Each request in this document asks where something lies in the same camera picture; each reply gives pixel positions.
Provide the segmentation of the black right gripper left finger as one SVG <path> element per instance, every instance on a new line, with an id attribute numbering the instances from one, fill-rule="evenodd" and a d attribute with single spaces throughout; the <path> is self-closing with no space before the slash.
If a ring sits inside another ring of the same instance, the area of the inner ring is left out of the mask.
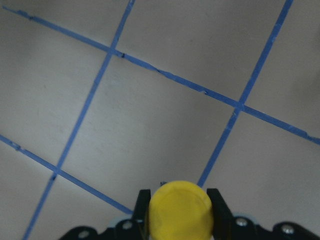
<path id="1" fill-rule="evenodd" d="M 151 201 L 151 190 L 142 189 L 138 193 L 132 221 L 134 226 L 134 240 L 148 240 L 149 231 L 149 205 Z"/>

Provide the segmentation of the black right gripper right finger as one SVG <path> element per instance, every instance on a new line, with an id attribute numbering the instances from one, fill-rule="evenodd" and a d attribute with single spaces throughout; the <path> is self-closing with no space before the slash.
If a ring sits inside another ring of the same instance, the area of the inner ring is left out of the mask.
<path id="1" fill-rule="evenodd" d="M 212 203 L 213 230 L 215 240 L 230 240 L 234 216 L 217 188 L 208 188 L 206 193 Z"/>

